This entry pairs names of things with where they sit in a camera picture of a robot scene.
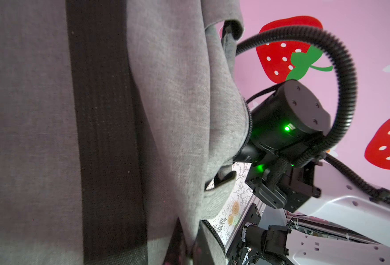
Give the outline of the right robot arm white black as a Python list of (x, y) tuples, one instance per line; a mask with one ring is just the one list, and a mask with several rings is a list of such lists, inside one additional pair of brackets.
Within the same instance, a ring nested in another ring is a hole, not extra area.
[(230, 265), (390, 265), (390, 191), (367, 183), (326, 151), (350, 128), (357, 102), (353, 58), (333, 34), (307, 25), (278, 27), (238, 44), (236, 54), (273, 43), (297, 41), (325, 53), (336, 72), (335, 118), (310, 89), (282, 81), (249, 114), (249, 135), (234, 162), (250, 164), (246, 184), (263, 204), (295, 217), (316, 217), (343, 227), (337, 238), (320, 226), (312, 233), (289, 220), (260, 226), (256, 204), (242, 216), (230, 244), (219, 244)]

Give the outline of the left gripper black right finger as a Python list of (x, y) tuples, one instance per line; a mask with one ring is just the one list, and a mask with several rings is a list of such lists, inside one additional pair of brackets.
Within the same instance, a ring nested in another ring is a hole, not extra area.
[(193, 246), (194, 265), (226, 265), (226, 249), (214, 227), (208, 220), (199, 222)]

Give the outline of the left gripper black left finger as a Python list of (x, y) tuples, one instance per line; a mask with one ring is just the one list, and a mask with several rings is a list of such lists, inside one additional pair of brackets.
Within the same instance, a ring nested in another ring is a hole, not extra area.
[(177, 219), (163, 265), (185, 265), (186, 255), (184, 231), (180, 220)]

